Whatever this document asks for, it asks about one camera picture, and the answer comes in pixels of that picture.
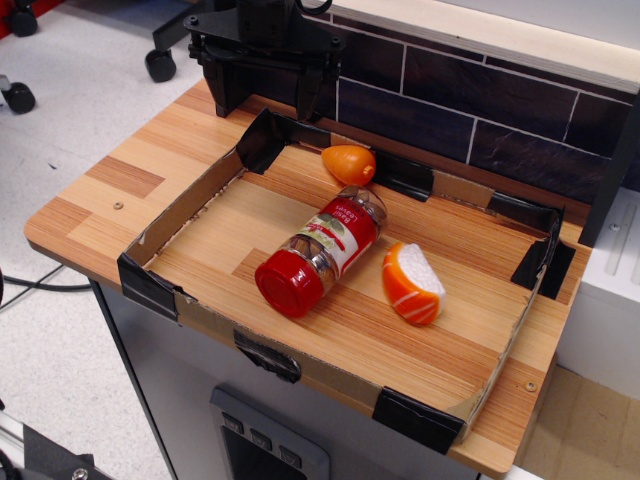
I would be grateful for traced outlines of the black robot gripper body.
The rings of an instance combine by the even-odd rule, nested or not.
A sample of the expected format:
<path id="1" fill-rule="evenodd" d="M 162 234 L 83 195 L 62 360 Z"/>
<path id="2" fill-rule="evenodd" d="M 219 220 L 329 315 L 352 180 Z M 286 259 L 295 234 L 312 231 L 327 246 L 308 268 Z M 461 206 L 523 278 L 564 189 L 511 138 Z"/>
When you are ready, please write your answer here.
<path id="1" fill-rule="evenodd" d="M 301 74 L 337 75 L 345 42 L 312 22 L 330 1 L 234 1 L 184 20 L 191 35 L 190 56 L 199 63 L 283 69 Z"/>

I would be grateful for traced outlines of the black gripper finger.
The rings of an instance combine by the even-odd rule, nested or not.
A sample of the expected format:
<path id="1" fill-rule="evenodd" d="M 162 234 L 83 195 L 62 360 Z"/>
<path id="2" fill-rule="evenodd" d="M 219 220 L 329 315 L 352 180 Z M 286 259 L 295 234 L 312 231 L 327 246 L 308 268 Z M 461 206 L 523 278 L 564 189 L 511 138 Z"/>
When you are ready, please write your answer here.
<path id="1" fill-rule="evenodd" d="M 253 71 L 248 66 L 208 53 L 201 56 L 200 63 L 217 116 L 227 117 L 254 93 Z"/>
<path id="2" fill-rule="evenodd" d="M 296 86 L 298 120 L 310 120 L 314 117 L 322 88 L 325 85 L 335 86 L 339 76 L 339 66 L 306 66 L 303 68 L 298 75 Z"/>

